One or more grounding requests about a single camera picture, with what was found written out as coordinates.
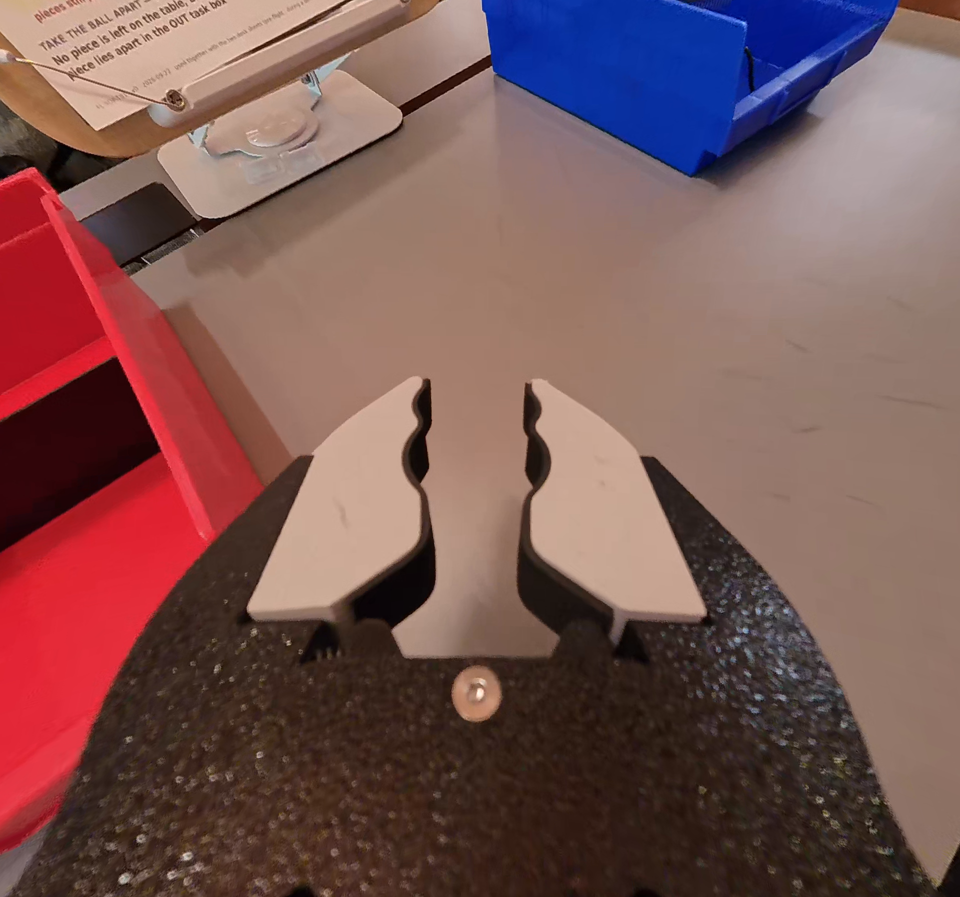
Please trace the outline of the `red plastic bin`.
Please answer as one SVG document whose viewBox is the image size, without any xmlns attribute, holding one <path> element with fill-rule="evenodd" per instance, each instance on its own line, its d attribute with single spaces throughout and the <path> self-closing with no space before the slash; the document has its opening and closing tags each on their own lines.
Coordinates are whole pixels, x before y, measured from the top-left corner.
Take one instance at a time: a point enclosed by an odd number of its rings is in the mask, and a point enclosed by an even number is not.
<svg viewBox="0 0 960 897">
<path fill-rule="evenodd" d="M 157 304 L 35 169 L 1 191 L 1 847 L 61 806 L 115 675 L 262 490 Z"/>
</svg>

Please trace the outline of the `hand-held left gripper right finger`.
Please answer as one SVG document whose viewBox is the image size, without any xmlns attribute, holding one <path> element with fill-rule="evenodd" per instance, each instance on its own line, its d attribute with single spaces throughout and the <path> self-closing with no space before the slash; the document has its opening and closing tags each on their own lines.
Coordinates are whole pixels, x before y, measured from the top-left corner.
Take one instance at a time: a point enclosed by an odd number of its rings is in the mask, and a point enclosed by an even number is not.
<svg viewBox="0 0 960 897">
<path fill-rule="evenodd" d="M 624 647 L 639 625 L 699 627 L 709 609 L 638 450 L 548 380 L 524 386 L 517 592 L 557 636 L 598 628 Z"/>
</svg>

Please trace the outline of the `instruction sheet on stand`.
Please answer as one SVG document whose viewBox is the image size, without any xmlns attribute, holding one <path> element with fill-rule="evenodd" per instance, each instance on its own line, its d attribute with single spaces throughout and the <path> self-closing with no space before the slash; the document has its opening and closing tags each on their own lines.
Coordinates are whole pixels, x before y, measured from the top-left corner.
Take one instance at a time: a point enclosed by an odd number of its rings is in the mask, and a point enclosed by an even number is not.
<svg viewBox="0 0 960 897">
<path fill-rule="evenodd" d="M 2 65 L 10 111 L 59 144 L 107 158 L 131 158 L 212 123 L 425 16 L 440 0 L 351 0 L 172 93 L 173 103 L 141 102 L 95 130 L 26 59 Z"/>
</svg>

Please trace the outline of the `blue plastic bin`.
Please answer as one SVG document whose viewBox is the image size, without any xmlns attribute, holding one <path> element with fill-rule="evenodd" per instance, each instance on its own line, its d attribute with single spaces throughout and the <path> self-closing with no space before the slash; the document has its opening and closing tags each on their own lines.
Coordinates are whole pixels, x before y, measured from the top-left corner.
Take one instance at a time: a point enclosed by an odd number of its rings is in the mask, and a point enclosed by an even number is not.
<svg viewBox="0 0 960 897">
<path fill-rule="evenodd" d="M 805 107 L 899 0 L 482 0 L 494 72 L 686 175 Z"/>
</svg>

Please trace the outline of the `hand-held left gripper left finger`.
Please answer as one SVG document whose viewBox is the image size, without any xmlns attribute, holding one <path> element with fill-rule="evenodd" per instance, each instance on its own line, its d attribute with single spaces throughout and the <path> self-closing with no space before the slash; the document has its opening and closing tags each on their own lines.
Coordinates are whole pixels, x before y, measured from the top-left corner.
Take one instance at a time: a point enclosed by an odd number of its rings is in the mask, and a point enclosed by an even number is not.
<svg viewBox="0 0 960 897">
<path fill-rule="evenodd" d="M 251 619 L 395 627 L 426 603 L 436 584 L 430 427 L 430 381 L 411 376 L 315 448 L 246 605 Z"/>
</svg>

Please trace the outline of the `dark flat object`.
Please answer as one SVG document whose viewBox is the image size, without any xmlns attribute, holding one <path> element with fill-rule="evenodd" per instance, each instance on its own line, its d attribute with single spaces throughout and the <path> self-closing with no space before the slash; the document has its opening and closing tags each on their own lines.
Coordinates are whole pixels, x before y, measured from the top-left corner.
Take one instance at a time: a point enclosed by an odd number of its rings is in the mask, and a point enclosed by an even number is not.
<svg viewBox="0 0 960 897">
<path fill-rule="evenodd" d="M 128 276 L 204 232 L 200 220 L 162 183 L 149 183 L 79 223 Z"/>
</svg>

